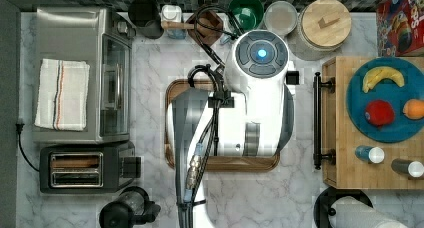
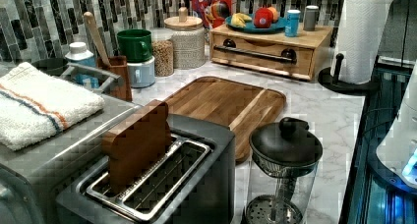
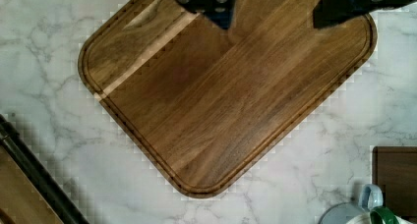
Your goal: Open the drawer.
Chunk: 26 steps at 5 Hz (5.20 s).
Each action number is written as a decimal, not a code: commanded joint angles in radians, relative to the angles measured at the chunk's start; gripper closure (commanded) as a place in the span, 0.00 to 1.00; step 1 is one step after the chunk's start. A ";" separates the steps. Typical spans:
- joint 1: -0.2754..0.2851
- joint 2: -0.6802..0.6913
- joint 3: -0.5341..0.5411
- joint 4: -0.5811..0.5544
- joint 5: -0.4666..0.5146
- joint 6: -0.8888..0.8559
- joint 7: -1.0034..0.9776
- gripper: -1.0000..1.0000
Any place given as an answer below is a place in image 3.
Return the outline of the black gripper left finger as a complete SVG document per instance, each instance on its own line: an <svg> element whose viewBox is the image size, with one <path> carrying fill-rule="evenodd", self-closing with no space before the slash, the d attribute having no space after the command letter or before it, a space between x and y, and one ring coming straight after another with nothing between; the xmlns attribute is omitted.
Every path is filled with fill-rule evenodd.
<svg viewBox="0 0 417 224"><path fill-rule="evenodd" d="M222 29L229 29L235 7L235 0L175 0L186 11L203 14Z"/></svg>

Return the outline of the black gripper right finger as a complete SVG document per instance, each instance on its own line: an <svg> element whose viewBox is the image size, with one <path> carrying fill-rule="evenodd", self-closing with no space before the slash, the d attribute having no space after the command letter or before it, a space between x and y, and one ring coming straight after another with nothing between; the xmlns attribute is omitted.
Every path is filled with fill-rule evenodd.
<svg viewBox="0 0 417 224"><path fill-rule="evenodd" d="M381 9L397 9L416 0L320 0L313 11L314 28L330 28Z"/></svg>

